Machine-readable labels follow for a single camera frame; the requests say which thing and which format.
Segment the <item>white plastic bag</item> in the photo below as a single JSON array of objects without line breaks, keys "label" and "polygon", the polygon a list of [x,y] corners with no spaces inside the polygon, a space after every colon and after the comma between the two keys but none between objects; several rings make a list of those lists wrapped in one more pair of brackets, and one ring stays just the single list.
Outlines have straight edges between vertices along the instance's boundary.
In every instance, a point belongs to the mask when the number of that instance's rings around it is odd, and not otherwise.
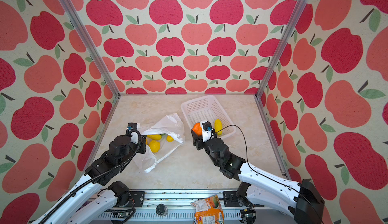
[{"label": "white plastic bag", "polygon": [[[138,131],[146,137],[148,145],[146,145],[145,153],[138,153],[133,160],[138,168],[145,173],[152,171],[157,164],[169,157],[186,140],[183,122],[176,113],[166,115],[156,123],[145,124]],[[158,141],[161,143],[161,149],[157,153],[152,153],[149,147],[152,139],[148,138],[147,135],[153,134],[162,135],[162,139]],[[173,137],[173,142],[166,140],[168,135]]]}]

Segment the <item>orange toy fruit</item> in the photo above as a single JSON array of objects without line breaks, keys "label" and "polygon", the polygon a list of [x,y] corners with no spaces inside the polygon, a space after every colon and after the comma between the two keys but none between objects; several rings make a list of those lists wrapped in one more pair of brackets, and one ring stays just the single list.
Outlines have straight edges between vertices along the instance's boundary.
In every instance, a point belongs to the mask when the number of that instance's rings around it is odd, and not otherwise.
[{"label": "orange toy fruit", "polygon": [[202,136],[202,128],[201,123],[194,124],[192,131],[196,133],[197,136]]}]

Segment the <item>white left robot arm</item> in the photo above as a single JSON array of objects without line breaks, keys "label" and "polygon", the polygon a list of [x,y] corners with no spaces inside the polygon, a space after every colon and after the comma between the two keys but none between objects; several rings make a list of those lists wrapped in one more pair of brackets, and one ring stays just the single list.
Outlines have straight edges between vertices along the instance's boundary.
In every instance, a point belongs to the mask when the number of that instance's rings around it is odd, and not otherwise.
[{"label": "white left robot arm", "polygon": [[134,204],[129,188],[110,180],[123,172],[136,154],[144,154],[146,136],[137,130],[116,137],[79,181],[36,224],[88,224],[114,206]]}]

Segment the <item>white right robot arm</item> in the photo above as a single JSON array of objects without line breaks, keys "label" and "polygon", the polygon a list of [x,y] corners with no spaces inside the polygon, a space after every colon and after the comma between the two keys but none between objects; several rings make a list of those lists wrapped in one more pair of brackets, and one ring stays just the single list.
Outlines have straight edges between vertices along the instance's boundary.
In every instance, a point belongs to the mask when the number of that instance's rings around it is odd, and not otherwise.
[{"label": "white right robot arm", "polygon": [[283,179],[249,164],[231,153],[214,130],[191,134],[197,150],[204,149],[224,176],[240,182],[236,192],[240,205],[263,205],[292,217],[297,224],[323,223],[325,202],[313,183]]}]

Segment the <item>yellow toy lemon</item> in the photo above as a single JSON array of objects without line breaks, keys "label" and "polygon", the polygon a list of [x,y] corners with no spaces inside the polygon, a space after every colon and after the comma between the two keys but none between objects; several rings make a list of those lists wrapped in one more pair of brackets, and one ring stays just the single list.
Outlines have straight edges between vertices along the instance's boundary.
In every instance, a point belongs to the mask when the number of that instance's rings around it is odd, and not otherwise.
[{"label": "yellow toy lemon", "polygon": [[215,133],[218,135],[218,136],[221,136],[222,135],[222,129],[223,129],[223,124],[222,124],[222,121],[220,119],[217,119],[215,122],[214,122],[214,130],[215,130]]}]

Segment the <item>yellow toy pear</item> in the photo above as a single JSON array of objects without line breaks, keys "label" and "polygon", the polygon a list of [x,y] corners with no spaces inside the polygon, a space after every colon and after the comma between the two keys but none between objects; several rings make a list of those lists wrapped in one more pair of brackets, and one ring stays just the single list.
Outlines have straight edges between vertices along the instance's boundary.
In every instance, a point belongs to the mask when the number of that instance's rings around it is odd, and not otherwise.
[{"label": "yellow toy pear", "polygon": [[169,135],[167,136],[166,140],[167,140],[168,142],[173,142],[173,141],[174,141],[173,137],[171,137],[171,136],[169,136]]}]

